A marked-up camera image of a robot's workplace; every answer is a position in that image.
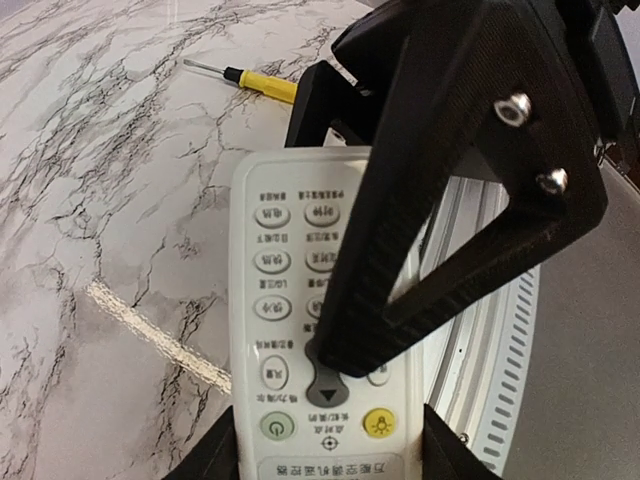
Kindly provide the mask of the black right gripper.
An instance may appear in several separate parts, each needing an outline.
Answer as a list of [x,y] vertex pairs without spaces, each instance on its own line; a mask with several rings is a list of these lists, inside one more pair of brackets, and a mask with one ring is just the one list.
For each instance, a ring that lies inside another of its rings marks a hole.
[[[386,92],[401,48],[417,17],[425,13],[436,27],[453,29],[455,16],[469,1],[376,1],[349,25],[332,53],[354,77]],[[544,29],[559,40],[559,52],[576,69],[596,117],[600,138],[614,143],[619,158],[639,162],[639,76],[617,16],[635,12],[637,1],[529,1]]]

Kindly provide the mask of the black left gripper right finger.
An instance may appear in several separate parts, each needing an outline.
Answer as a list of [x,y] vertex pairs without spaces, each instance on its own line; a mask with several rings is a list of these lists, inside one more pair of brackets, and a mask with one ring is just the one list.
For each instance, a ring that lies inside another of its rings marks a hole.
[[429,405],[424,405],[423,480],[499,480]]

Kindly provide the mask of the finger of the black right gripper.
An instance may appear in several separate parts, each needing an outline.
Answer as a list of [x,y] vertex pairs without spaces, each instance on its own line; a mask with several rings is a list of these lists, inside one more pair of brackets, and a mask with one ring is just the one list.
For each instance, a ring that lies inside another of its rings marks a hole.
[[555,1],[419,1],[315,337],[359,378],[593,230],[593,109]]
[[331,64],[320,61],[298,83],[285,146],[321,147],[331,129],[349,146],[370,146],[379,118],[379,97],[363,95]]

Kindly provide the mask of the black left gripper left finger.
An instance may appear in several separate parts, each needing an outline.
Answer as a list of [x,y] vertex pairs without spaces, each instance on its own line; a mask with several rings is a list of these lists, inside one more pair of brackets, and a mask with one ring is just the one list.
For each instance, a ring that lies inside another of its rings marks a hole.
[[229,406],[163,480],[239,480],[233,407]]

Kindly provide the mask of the white remote control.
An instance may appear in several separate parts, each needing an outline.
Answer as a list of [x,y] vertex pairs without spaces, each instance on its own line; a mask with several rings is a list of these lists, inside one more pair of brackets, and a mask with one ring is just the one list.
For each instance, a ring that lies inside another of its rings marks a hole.
[[230,196],[232,398],[243,479],[418,479],[415,347],[363,378],[312,347],[365,147],[286,148],[236,167]]

